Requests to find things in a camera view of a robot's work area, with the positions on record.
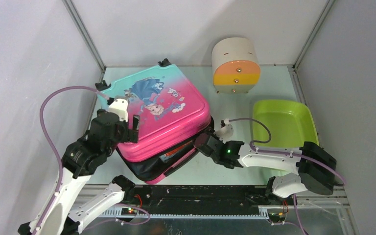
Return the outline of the pink and teal kids suitcase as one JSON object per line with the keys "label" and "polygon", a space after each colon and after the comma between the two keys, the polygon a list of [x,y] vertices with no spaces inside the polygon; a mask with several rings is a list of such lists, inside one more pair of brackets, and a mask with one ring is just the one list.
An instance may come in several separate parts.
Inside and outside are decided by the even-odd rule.
{"label": "pink and teal kids suitcase", "polygon": [[[194,140],[214,126],[206,99],[168,59],[111,83],[102,80],[95,87],[109,97],[127,97],[129,117],[140,117],[138,143],[120,143],[117,152],[130,171],[150,185],[190,161],[198,152]],[[182,151],[162,160],[184,144]]]}

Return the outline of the red white tie-dye garment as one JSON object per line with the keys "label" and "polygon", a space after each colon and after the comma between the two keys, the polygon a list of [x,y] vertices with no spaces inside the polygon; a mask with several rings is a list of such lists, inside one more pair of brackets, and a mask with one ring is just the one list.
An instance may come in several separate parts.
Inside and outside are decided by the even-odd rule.
{"label": "red white tie-dye garment", "polygon": [[162,157],[162,160],[163,161],[167,161],[168,159],[172,158],[173,156],[175,156],[177,153],[179,153],[180,151],[182,151],[185,147],[187,146],[187,144],[184,144],[184,145],[181,145],[173,150],[170,150],[168,151],[167,153],[164,154],[164,156]]}

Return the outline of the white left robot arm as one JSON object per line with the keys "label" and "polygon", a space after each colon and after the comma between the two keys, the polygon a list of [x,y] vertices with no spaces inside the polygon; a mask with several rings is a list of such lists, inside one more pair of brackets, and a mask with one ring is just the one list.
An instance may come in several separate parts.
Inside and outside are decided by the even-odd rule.
{"label": "white left robot arm", "polygon": [[135,198],[135,184],[123,175],[92,199],[73,209],[79,193],[104,164],[119,143],[136,143],[139,134],[138,115],[132,118],[132,127],[117,111],[97,111],[89,130],[70,144],[60,159],[61,171],[54,193],[33,221],[21,224],[20,235],[79,235],[109,207],[120,202],[129,204]]}

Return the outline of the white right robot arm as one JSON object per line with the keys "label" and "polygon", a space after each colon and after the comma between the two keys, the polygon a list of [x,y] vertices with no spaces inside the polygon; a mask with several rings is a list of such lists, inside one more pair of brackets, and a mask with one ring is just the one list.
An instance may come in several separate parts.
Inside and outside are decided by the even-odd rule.
{"label": "white right robot arm", "polygon": [[334,192],[337,161],[314,142],[305,141],[298,148],[249,147],[242,141],[223,142],[205,132],[195,139],[194,147],[229,169],[264,167],[286,171],[286,175],[268,180],[265,198],[272,205],[304,191],[325,196]]}

